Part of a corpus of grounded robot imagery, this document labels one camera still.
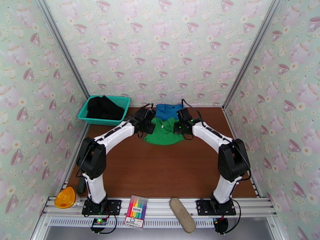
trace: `teapot pattern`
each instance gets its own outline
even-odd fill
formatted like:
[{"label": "teapot pattern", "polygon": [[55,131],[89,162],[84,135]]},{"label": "teapot pattern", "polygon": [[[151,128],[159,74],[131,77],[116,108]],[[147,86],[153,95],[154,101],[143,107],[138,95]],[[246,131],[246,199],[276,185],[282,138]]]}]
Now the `teapot pattern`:
[{"label": "teapot pattern", "polygon": [[290,239],[320,237],[319,4],[284,1],[226,107]]},{"label": "teapot pattern", "polygon": [[[220,106],[271,1],[47,0],[47,4],[90,93],[123,94],[134,106],[175,103],[181,96],[199,106]],[[169,91],[155,89],[161,82]],[[204,84],[201,93],[198,84]]]},{"label": "teapot pattern", "polygon": [[[1,1],[0,238],[29,239],[47,197],[64,180],[84,127],[75,108],[86,98],[36,2]],[[77,18],[80,8],[67,1],[59,4],[59,14]],[[82,44],[76,48],[84,47],[83,55],[96,51],[90,41]],[[92,71],[95,80],[99,75]]]}]

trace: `wooden tabletop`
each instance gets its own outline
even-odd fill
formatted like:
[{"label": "wooden tabletop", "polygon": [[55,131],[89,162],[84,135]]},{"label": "wooden tabletop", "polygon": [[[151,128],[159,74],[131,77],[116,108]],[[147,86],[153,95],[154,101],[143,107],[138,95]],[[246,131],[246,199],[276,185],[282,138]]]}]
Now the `wooden tabletop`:
[{"label": "wooden tabletop", "polygon": [[[130,108],[127,115],[136,110]],[[210,127],[232,137],[221,108],[198,110]],[[197,117],[194,111],[189,111],[193,118]],[[88,136],[94,138],[111,128],[91,125]],[[74,189],[78,185],[78,178],[75,178],[77,170],[75,166],[68,183]],[[219,177],[217,153],[199,138],[159,146],[133,135],[108,153],[103,181],[108,197],[209,198]],[[251,182],[240,182],[233,197],[256,197]]]}]

